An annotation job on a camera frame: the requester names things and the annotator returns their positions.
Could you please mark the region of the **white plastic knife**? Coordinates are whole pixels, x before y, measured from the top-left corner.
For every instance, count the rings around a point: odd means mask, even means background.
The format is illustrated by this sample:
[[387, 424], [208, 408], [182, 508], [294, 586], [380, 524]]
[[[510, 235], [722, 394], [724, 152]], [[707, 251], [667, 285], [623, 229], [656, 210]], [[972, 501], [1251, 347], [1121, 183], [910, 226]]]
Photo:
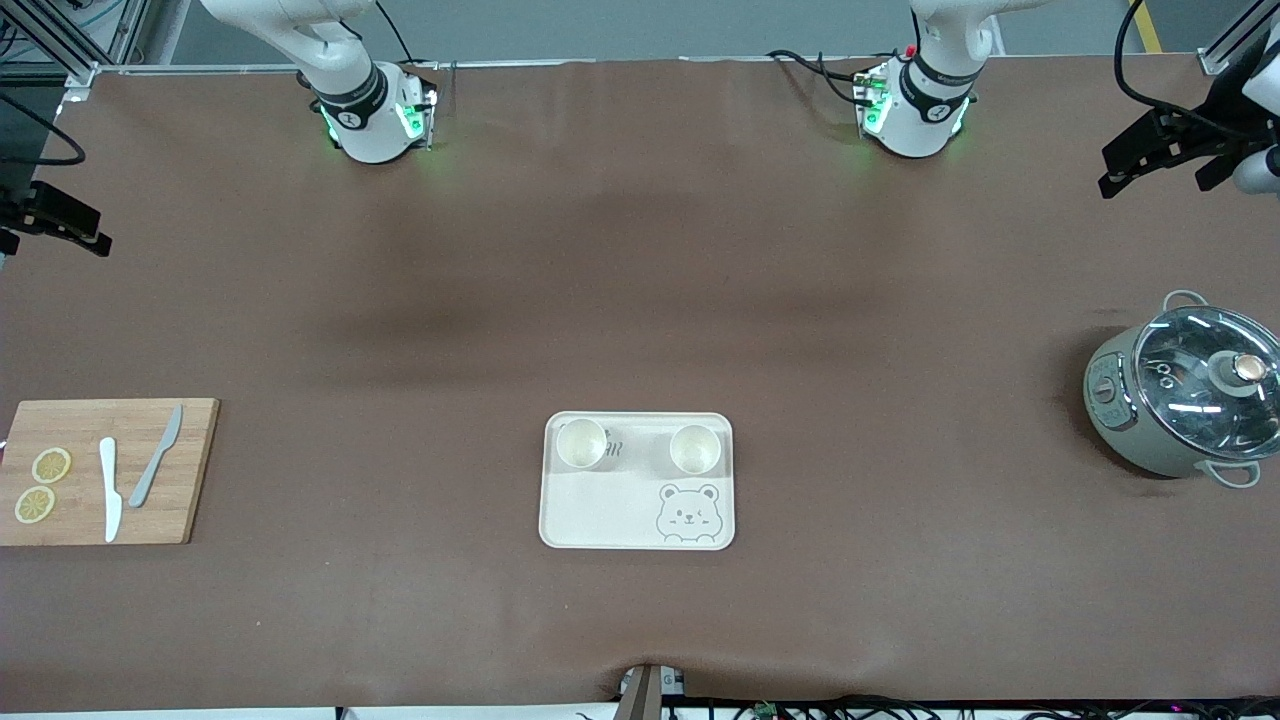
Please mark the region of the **white plastic knife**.
[[104, 437], [99, 443], [104, 492], [104, 541], [114, 543], [122, 525], [124, 500], [116, 488], [116, 441]]

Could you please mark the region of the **green electric cooking pot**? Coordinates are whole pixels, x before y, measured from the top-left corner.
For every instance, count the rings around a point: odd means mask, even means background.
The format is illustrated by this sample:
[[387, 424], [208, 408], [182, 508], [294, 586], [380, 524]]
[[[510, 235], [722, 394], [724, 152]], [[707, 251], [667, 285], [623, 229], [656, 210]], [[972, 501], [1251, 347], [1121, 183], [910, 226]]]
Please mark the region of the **green electric cooking pot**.
[[1204, 455], [1175, 436], [1155, 419], [1140, 398], [1137, 384], [1137, 340], [1140, 329], [1156, 316], [1181, 305], [1210, 305], [1202, 295], [1175, 290], [1164, 299], [1157, 315], [1102, 343], [1091, 356], [1082, 382], [1082, 397], [1100, 437], [1130, 464], [1146, 471], [1185, 479], [1203, 475], [1229, 489], [1249, 489], [1260, 483], [1261, 462], [1226, 461]]

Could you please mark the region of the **grey plastic knife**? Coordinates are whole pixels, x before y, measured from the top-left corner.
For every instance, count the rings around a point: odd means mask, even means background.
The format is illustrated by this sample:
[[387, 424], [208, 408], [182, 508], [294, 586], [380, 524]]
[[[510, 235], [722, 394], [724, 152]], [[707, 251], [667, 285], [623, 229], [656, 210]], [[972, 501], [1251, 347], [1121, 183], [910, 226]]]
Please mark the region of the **grey plastic knife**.
[[156, 448], [152, 452], [147, 465], [143, 469], [138, 482], [134, 486], [131, 497], [128, 498], [128, 505], [132, 509], [141, 509], [150, 495], [155, 478], [159, 473], [160, 465], [165, 455], [177, 445], [177, 439], [180, 433], [183, 424], [184, 406], [178, 404], [170, 413], [169, 420], [161, 433]]

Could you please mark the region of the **metal table edge clamp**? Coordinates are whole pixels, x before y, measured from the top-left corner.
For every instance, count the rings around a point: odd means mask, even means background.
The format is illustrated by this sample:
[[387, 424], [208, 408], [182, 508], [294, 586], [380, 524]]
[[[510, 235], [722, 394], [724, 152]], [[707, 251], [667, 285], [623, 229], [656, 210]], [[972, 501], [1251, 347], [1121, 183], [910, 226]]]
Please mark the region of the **metal table edge clamp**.
[[676, 707], [685, 697], [685, 673], [644, 664], [631, 667], [620, 683], [613, 720], [682, 720]]

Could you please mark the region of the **glass pot lid with knob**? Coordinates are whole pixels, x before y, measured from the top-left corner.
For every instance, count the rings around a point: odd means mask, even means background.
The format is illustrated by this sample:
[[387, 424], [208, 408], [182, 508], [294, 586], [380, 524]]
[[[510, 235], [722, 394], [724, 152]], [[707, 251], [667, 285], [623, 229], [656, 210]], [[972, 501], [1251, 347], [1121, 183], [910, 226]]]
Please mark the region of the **glass pot lid with knob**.
[[1280, 338], [1240, 313], [1181, 305], [1135, 342], [1140, 398], [1170, 434], [1226, 461], [1280, 454]]

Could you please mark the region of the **wooden cutting board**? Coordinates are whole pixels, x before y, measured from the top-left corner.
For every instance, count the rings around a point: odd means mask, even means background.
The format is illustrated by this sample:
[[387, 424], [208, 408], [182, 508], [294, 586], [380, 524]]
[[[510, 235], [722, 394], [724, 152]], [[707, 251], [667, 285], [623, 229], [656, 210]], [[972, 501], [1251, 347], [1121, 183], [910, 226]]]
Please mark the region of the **wooden cutting board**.
[[[128, 498], [145, 470], [170, 413], [184, 406], [175, 446], [165, 455], [146, 503]], [[182, 544], [188, 541], [212, 446], [220, 402], [216, 398], [26, 400], [18, 404], [0, 460], [0, 547], [91, 546], [104, 541], [104, 492], [99, 443], [116, 441], [116, 488], [123, 496], [122, 525], [110, 544]], [[23, 491], [42, 486], [32, 461], [46, 448], [73, 457], [70, 473], [51, 487], [58, 502], [36, 524], [19, 524], [14, 505]]]

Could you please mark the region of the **aluminium frame profile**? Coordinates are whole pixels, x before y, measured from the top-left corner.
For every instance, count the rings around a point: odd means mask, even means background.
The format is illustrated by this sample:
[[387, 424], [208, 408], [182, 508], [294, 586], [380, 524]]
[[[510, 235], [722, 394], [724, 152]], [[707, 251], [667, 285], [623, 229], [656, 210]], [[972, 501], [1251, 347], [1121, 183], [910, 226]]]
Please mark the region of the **aluminium frame profile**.
[[1280, 0], [1249, 0], [1197, 56], [1206, 76], [1220, 76], [1253, 47], [1267, 49], [1280, 32]]
[[83, 81], [138, 60], [165, 1], [0, 0], [0, 81]]

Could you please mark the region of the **white plastic cup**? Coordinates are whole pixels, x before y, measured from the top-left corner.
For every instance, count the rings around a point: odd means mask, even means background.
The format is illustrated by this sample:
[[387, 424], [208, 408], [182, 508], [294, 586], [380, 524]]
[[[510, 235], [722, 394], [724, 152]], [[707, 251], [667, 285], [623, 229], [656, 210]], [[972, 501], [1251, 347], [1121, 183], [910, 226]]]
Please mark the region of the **white plastic cup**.
[[718, 468], [723, 455], [719, 436], [709, 427], [687, 425], [669, 439], [669, 460], [684, 474], [704, 475]]
[[567, 468], [590, 470], [604, 460], [608, 443], [603, 425], [589, 418], [577, 418], [558, 429], [556, 452]]

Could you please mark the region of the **brown table cover mat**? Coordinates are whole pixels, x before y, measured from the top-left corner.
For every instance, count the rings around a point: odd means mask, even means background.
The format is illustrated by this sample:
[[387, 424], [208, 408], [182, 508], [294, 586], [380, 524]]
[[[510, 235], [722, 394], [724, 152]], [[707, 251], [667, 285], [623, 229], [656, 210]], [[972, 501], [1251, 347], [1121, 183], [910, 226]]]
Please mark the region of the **brown table cover mat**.
[[[1100, 196], [1100, 56], [991, 63], [938, 156], [768, 61], [463, 68], [435, 146], [338, 152], [285, 74], [108, 76], [44, 178], [99, 259], [0, 270], [37, 398], [220, 401], [180, 547], [0, 550], [0, 712], [1280, 694], [1280, 466], [1161, 480], [1082, 374], [1171, 290], [1280, 332], [1280, 202]], [[721, 551], [539, 534], [561, 411], [718, 413]]]

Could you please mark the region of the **white tray with bear print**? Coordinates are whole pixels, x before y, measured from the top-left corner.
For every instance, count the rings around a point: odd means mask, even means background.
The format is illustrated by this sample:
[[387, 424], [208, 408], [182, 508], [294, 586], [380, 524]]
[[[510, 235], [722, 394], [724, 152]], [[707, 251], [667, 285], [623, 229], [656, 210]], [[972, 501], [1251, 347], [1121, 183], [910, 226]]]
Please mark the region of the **white tray with bear print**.
[[[608, 433], [604, 460], [567, 468], [556, 452], [558, 429], [589, 418]], [[671, 436], [704, 425], [721, 438], [718, 468], [681, 473]], [[736, 533], [733, 428], [718, 413], [561, 411], [545, 425], [539, 534], [557, 550], [721, 551]]]

